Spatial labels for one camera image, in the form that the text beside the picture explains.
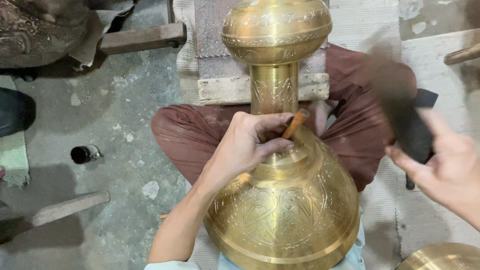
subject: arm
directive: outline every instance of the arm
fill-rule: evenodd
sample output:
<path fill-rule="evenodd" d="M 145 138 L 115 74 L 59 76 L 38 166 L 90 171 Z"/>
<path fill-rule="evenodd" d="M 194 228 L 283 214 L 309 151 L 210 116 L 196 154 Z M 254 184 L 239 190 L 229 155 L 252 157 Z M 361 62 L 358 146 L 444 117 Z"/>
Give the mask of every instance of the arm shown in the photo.
<path fill-rule="evenodd" d="M 432 110 L 421 115 L 433 135 L 432 159 L 423 165 L 396 147 L 387 147 L 387 155 L 425 195 L 480 232 L 480 159 L 473 139 L 452 131 Z"/>
<path fill-rule="evenodd" d="M 280 131 L 281 125 L 292 117 L 291 113 L 250 115 L 237 112 L 234 115 L 197 182 L 158 229 L 148 263 L 186 261 L 190 258 L 200 224 L 219 190 L 271 154 L 293 148 L 289 140 L 276 138 L 260 144 L 258 138 L 258 134 L 264 131 Z"/>

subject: wooden block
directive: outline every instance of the wooden block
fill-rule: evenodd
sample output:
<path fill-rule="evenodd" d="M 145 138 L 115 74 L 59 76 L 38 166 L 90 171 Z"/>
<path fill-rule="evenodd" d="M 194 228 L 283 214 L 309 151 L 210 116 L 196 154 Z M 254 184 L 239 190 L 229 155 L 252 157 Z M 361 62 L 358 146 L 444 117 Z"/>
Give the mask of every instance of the wooden block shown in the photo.
<path fill-rule="evenodd" d="M 327 100 L 330 76 L 326 73 L 299 75 L 299 101 Z M 250 77 L 198 80 L 203 105 L 250 103 Z"/>
<path fill-rule="evenodd" d="M 108 33 L 103 36 L 98 49 L 107 55 L 170 47 L 169 41 L 178 45 L 187 41 L 187 30 L 182 23 Z"/>
<path fill-rule="evenodd" d="M 37 227 L 109 201 L 110 193 L 108 191 L 99 191 L 80 198 L 47 206 L 33 215 L 32 225 Z"/>

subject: wooden chisel handle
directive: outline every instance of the wooden chisel handle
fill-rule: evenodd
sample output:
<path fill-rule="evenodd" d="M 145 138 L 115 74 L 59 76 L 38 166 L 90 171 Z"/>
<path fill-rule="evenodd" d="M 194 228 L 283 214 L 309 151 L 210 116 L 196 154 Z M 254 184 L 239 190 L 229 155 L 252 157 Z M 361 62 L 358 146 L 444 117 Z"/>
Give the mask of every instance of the wooden chisel handle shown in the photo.
<path fill-rule="evenodd" d="M 307 120 L 307 118 L 310 116 L 308 111 L 306 109 L 300 109 L 295 116 L 292 119 L 292 122 L 290 125 L 288 125 L 287 129 L 282 135 L 282 138 L 284 139 L 290 139 L 292 134 Z"/>

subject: brass bowl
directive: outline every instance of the brass bowl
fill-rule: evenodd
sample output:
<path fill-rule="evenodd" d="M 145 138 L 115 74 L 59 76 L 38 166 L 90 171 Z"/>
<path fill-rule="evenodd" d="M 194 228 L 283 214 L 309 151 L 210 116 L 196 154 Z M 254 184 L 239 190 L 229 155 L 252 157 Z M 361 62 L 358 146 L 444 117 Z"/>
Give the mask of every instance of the brass bowl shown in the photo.
<path fill-rule="evenodd" d="M 429 245 L 406 258 L 396 270 L 477 270 L 480 248 L 460 243 Z"/>

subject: light blue cloth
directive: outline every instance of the light blue cloth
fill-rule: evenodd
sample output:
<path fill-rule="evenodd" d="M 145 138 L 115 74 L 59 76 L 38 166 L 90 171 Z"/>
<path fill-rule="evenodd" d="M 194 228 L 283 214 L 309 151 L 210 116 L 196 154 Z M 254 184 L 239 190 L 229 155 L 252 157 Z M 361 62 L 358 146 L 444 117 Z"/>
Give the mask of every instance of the light blue cloth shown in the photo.
<path fill-rule="evenodd" d="M 357 239 L 352 248 L 345 255 L 337 265 L 330 270 L 365 270 L 365 263 L 361 257 L 361 250 L 365 245 L 365 232 L 363 231 L 363 223 L 360 221 L 360 229 L 357 235 Z M 183 262 L 183 261 L 168 261 L 162 263 L 148 264 L 144 270 L 202 270 L 200 266 L 195 262 Z M 231 260 L 220 253 L 218 259 L 218 270 L 244 270 L 238 267 Z"/>

